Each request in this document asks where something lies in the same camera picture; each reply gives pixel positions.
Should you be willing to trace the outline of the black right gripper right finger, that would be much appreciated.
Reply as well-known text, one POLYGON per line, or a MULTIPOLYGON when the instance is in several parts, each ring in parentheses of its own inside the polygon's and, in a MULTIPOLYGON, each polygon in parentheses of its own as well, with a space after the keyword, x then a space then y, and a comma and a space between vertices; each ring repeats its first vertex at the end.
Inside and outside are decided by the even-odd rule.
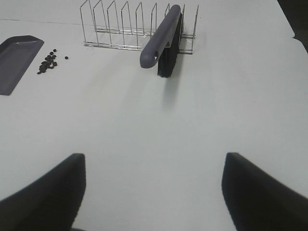
POLYGON ((239 153, 227 153, 221 186, 238 231, 308 229, 308 199, 239 153))

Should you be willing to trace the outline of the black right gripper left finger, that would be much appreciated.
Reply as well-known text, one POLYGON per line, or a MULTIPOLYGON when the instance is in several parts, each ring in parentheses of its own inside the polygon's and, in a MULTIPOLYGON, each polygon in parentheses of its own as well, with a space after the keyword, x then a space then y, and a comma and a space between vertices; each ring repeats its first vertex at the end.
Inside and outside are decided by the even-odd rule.
POLYGON ((2 231, 71 231, 86 189, 84 154, 72 154, 0 202, 2 231))

